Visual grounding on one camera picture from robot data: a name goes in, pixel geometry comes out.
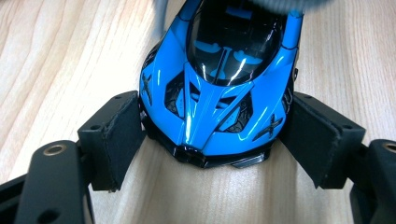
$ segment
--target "wood grain surface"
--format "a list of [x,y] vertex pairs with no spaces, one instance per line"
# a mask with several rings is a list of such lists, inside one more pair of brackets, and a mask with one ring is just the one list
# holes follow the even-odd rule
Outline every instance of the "wood grain surface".
[[[137,90],[141,64],[182,0],[0,0],[0,183]],[[396,1],[335,0],[307,12],[296,90],[396,140]],[[116,193],[93,192],[97,223],[351,223],[348,194],[315,189],[280,143],[246,169],[201,170],[146,139]]]

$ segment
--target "blue toy car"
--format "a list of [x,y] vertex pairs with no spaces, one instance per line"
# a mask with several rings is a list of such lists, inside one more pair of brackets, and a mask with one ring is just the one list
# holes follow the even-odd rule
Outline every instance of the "blue toy car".
[[302,22],[244,0],[188,0],[143,64],[148,136],[203,168],[266,160],[290,111]]

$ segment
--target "model car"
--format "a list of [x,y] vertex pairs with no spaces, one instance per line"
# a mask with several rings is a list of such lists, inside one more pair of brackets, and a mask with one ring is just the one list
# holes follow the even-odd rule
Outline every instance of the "model car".
[[142,67],[148,136],[203,168],[266,160],[290,112],[302,21],[244,0],[188,0]]

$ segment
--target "car air vent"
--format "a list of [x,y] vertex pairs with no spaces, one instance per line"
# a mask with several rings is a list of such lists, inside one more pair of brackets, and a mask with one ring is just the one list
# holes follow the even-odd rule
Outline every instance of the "car air vent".
[[240,111],[236,123],[231,127],[229,127],[228,129],[226,129],[224,132],[240,133],[244,130],[245,126],[247,126],[248,121],[253,115],[253,105],[251,101],[250,92],[241,100],[239,107],[240,107]]
[[285,114],[289,114],[291,103],[293,102],[293,94],[289,88],[286,88],[285,93],[282,97],[282,105],[285,110]]
[[201,93],[198,91],[198,89],[192,83],[190,83],[190,96],[191,96],[191,99],[194,100],[196,103],[198,103],[200,94]]
[[162,41],[160,41],[159,43],[157,43],[157,44],[152,48],[152,50],[148,53],[148,56],[146,57],[145,61],[143,62],[142,70],[145,69],[149,64],[151,64],[151,63],[154,61],[155,55],[157,55],[158,49],[160,48],[160,45],[161,45],[161,42],[162,42]]
[[165,92],[166,108],[180,118],[184,117],[184,111],[178,111],[178,110],[183,110],[184,105],[183,106],[178,105],[177,99],[181,99],[180,97],[183,97],[184,94],[183,88],[184,88],[184,73],[181,72],[166,85],[166,92]]
[[236,96],[221,98],[216,105],[216,109],[225,109],[229,106],[233,100],[235,100]]

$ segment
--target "black plastic part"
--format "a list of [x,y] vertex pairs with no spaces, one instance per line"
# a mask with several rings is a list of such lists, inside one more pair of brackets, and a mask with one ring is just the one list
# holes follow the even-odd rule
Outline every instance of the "black plastic part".
[[3,224],[14,223],[26,175],[0,186],[0,220]]
[[375,197],[371,197],[356,185],[352,187],[349,194],[352,207],[353,222],[355,224],[370,223],[376,207]]
[[163,138],[159,138],[158,140],[178,161],[186,162],[201,168],[212,168],[221,165],[232,165],[236,168],[245,168],[267,160],[270,156],[271,145],[273,144],[273,142],[271,142],[270,144],[239,154],[205,156],[201,152],[195,151],[192,148],[183,146],[176,147],[172,142],[165,144],[164,142],[167,140],[164,140]]
[[93,223],[74,142],[53,142],[35,152],[15,223]]
[[94,190],[120,189],[145,138],[137,98],[137,91],[113,97],[78,130],[82,152],[93,157]]
[[347,155],[358,151],[365,130],[312,96],[294,93],[292,111],[280,140],[315,187],[341,189]]
[[396,142],[374,140],[367,161],[377,199],[371,223],[396,223]]
[[358,151],[352,151],[346,161],[346,176],[352,180],[359,190],[374,197],[373,183],[370,179],[367,153],[369,148],[361,145]]

